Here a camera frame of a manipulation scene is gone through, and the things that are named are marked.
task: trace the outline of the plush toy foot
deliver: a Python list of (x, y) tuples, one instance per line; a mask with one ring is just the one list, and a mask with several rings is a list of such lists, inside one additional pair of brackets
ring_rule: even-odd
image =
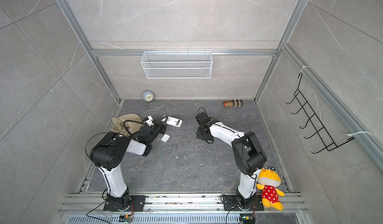
[(271, 202), (269, 200), (267, 200), (266, 198), (262, 198), (262, 204), (264, 205), (264, 207), (271, 207)]
[(272, 207), (274, 207), (275, 209), (279, 210), (279, 211), (283, 211), (283, 205), (282, 203), (280, 202), (274, 202), (274, 203), (271, 203)]

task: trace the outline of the plush toy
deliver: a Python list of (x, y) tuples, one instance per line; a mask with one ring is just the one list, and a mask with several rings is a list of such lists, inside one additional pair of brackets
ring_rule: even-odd
[(261, 172), (258, 176), (257, 188), (262, 191), (262, 203), (264, 207), (274, 207), (279, 211), (283, 211), (283, 205), (279, 201), (279, 196), (285, 196), (285, 194), (278, 190), (278, 187), (281, 184), (281, 179), (278, 174), (275, 172), (275, 168), (271, 167), (270, 169), (261, 169)]

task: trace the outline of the clock face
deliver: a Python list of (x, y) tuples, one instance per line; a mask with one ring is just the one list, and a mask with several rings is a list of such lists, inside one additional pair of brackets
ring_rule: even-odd
[(152, 94), (147, 94), (145, 96), (145, 101), (152, 101), (153, 100), (153, 95)]

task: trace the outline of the wire mesh basket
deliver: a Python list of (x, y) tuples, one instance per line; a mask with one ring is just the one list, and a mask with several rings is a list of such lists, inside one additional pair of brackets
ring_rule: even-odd
[(141, 65), (148, 79), (210, 78), (213, 56), (208, 51), (147, 51)]

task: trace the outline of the black mounting plate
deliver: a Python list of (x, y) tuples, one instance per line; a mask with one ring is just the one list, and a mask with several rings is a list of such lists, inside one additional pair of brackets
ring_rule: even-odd
[[(134, 211), (143, 211), (145, 205), (146, 196), (130, 196), (131, 201), (134, 203)], [(105, 201), (104, 211), (119, 211), (113, 203)], [(132, 211), (132, 205), (125, 210), (126, 212)]]
[[(230, 210), (242, 211), (239, 207), (236, 207), (236, 206), (238, 206), (238, 203), (236, 200), (236, 195), (225, 195), (225, 194), (223, 194), (221, 196), (221, 199), (223, 201), (223, 207), (224, 207), (225, 211), (230, 211)], [(254, 201), (249, 203), (249, 205), (250, 205), (249, 210), (250, 211), (254, 210), (252, 204), (254, 204), (256, 206), (256, 211), (263, 211), (264, 210), (264, 207), (262, 204), (262, 199), (261, 199), (260, 195), (255, 194), (254, 195)]]

